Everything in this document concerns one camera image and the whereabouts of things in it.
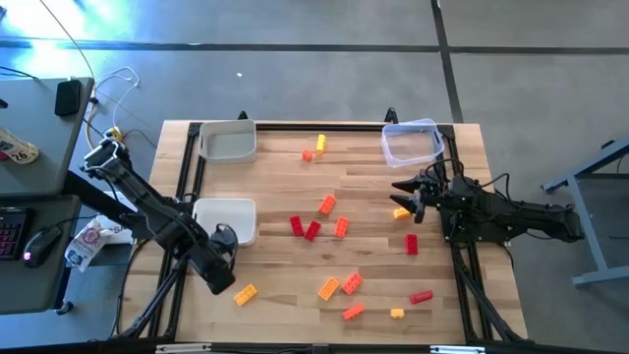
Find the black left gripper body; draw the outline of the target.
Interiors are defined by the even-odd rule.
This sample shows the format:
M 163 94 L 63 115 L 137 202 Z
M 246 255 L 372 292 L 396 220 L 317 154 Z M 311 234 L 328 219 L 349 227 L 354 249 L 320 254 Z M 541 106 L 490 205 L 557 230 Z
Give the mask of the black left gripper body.
M 194 269 L 214 295 L 220 294 L 235 282 L 228 262 L 209 246 L 194 247 Z

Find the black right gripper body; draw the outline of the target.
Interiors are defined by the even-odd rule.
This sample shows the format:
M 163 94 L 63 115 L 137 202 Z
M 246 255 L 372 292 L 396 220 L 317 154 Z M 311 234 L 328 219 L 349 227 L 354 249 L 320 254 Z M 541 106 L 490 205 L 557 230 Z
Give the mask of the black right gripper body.
M 448 183 L 439 179 L 434 172 L 421 170 L 418 175 L 418 182 L 419 188 L 415 193 L 415 223 L 424 221 L 427 207 L 434 207 L 438 211 L 455 212 L 457 210 Z

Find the long yellow-orange block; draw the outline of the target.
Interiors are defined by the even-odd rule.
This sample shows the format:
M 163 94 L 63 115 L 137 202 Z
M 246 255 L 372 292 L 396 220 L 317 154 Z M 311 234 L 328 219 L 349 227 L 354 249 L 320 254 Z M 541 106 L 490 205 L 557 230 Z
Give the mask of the long yellow-orange block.
M 336 291 L 338 285 L 339 281 L 335 277 L 328 277 L 318 290 L 318 297 L 324 301 L 328 301 Z
M 257 288 L 253 284 L 246 285 L 242 290 L 233 297 L 239 307 L 245 306 L 250 300 L 257 295 Z

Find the silver bracket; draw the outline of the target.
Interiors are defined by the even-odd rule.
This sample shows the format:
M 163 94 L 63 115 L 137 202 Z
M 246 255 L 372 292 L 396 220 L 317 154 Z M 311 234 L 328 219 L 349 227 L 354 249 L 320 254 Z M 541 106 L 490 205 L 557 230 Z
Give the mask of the silver bracket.
M 206 343 L 170 343 L 160 344 L 155 348 L 155 354 L 204 354 L 211 351 L 211 345 Z
M 486 349 L 479 346 L 432 345 L 430 354 L 486 354 Z

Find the clear plastic bin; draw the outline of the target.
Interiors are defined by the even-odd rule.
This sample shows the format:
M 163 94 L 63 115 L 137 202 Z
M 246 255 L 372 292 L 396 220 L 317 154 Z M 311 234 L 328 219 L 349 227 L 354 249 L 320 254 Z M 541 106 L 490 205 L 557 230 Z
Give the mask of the clear plastic bin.
M 385 126 L 381 147 L 392 168 L 431 162 L 445 149 L 436 123 L 429 118 Z

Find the black aluminium rig frame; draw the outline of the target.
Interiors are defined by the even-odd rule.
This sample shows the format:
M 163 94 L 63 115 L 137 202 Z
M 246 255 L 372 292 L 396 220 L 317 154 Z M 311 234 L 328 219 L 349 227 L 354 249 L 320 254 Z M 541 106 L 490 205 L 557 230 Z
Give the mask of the black aluminium rig frame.
M 200 139 L 188 121 L 164 123 L 151 185 L 167 196 L 187 192 L 203 198 L 250 199 L 257 207 L 257 237 L 237 256 L 235 283 L 213 295 L 188 271 L 168 296 L 156 334 L 173 341 L 308 344 L 461 344 L 490 334 L 471 296 L 462 296 L 441 232 L 429 209 L 423 223 L 396 220 L 389 198 L 394 181 L 414 167 L 392 169 L 384 161 L 378 123 L 259 123 L 257 160 L 212 165 L 199 157 Z M 325 151 L 316 153 L 319 134 Z M 302 151 L 313 154 L 302 160 Z M 329 214 L 318 211 L 326 195 L 336 198 Z M 296 237 L 289 218 L 299 215 L 310 242 Z M 344 238 L 334 236 L 339 217 L 349 219 Z M 419 252 L 406 253 L 407 234 L 418 236 Z M 347 295 L 342 286 L 358 272 L 363 282 Z M 328 301 L 317 293 L 333 276 L 339 285 Z M 253 284 L 257 295 L 239 307 L 233 297 Z M 413 293 L 433 298 L 411 304 Z M 363 303 L 345 321 L 342 313 Z M 390 318 L 403 309 L 402 319 Z

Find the black computer mouse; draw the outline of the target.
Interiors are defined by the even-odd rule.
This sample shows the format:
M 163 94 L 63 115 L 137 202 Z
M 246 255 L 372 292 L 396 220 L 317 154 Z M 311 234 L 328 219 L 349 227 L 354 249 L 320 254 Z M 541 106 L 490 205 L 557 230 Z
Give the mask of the black computer mouse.
M 43 227 L 26 243 L 22 261 L 27 268 L 42 266 L 62 234 L 57 225 Z

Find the cream numbered tag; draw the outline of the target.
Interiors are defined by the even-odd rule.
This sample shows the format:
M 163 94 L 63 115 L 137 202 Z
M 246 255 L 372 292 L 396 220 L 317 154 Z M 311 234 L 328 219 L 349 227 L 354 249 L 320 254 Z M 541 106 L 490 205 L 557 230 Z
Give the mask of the cream numbered tag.
M 39 149 L 0 127 L 0 151 L 18 164 L 30 164 L 39 157 Z

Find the white printed snack bag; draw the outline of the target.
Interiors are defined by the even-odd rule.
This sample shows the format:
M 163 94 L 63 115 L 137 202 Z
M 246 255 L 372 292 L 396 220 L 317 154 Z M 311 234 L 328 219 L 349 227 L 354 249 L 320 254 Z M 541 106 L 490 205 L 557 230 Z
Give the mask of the white printed snack bag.
M 94 257 L 113 235 L 112 229 L 104 227 L 97 219 L 93 219 L 67 246 L 66 261 L 71 267 L 85 272 Z

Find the white storage bin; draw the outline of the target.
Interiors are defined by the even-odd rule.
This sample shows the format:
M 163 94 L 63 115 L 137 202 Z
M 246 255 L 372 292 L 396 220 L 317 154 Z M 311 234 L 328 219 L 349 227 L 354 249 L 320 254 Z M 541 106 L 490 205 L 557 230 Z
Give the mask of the white storage bin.
M 208 233 L 219 223 L 229 225 L 240 246 L 252 246 L 257 237 L 257 207 L 250 199 L 201 198 L 194 203 L 193 219 Z

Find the black phone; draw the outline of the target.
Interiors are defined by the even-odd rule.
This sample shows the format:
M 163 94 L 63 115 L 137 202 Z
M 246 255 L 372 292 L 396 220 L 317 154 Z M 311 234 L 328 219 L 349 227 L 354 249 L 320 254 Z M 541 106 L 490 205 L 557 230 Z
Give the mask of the black phone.
M 80 107 L 82 83 L 77 79 L 61 82 L 57 85 L 54 113 L 63 117 L 76 114 Z

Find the grey storage bin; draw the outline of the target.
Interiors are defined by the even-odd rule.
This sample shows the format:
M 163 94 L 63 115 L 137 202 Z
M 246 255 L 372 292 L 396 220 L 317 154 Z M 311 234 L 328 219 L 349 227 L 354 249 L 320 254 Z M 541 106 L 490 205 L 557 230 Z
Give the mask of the grey storage bin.
M 212 165 L 257 160 L 257 124 L 253 120 L 205 122 L 200 126 L 199 155 Z

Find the white plastic bag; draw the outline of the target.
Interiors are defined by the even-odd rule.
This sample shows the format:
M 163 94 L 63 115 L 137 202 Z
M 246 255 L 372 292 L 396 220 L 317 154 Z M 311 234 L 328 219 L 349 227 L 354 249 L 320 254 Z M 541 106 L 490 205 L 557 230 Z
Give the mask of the white plastic bag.
M 111 199 L 117 200 L 124 206 L 130 208 L 132 211 L 137 211 L 137 208 L 121 193 L 121 192 L 106 192 Z M 108 217 L 100 214 L 95 220 L 105 229 L 112 232 L 107 244 L 134 244 L 135 240 L 132 237 L 132 230 L 121 226 L 120 224 L 112 221 Z

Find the grey desk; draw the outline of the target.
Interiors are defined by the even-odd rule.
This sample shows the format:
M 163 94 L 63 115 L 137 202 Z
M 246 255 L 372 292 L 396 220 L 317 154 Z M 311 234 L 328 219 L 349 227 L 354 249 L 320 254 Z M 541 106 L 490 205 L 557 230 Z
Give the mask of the grey desk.
M 0 109 L 0 128 L 39 149 L 30 164 L 0 162 L 0 198 L 35 198 L 61 193 L 81 130 L 91 78 L 80 78 L 79 109 L 73 115 L 55 114 L 60 79 L 0 81 L 0 98 L 8 103 Z
M 0 315 L 45 312 L 53 308 L 59 282 L 65 268 L 65 248 L 73 235 L 75 217 L 79 214 L 81 202 L 76 196 L 10 201 L 4 206 L 26 207 L 30 209 L 25 244 L 41 228 L 59 225 L 62 231 L 59 240 L 52 247 L 47 260 L 39 267 L 28 268 L 21 260 L 0 261 Z

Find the grey-blue table frame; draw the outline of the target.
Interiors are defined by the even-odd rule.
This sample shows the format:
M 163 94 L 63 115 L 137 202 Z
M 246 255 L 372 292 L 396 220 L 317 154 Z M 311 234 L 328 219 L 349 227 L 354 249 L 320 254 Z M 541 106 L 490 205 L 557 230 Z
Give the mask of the grey-blue table frame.
M 618 193 L 611 192 L 609 188 L 604 189 L 602 187 L 603 184 L 609 185 L 610 183 L 623 182 L 624 188 L 629 189 L 629 173 L 598 173 L 598 170 L 616 160 L 620 161 L 628 154 L 629 136 L 607 142 L 593 157 L 571 167 L 556 179 L 541 185 L 542 190 L 547 194 L 554 193 L 556 190 L 566 187 L 573 199 L 575 211 L 579 214 L 585 240 L 589 244 L 597 269 L 578 276 L 573 276 L 572 282 L 577 287 L 629 278 L 629 265 L 609 266 L 607 264 L 602 248 L 600 247 L 597 229 L 593 222 L 595 218 L 593 214 L 595 202 L 598 202 L 600 206 L 610 207 L 612 203 L 616 203 L 619 198 Z M 586 187 L 586 185 L 583 184 L 584 181 L 587 183 L 595 181 L 600 184 L 597 196 L 590 206 L 588 206 L 583 195 L 583 191 Z

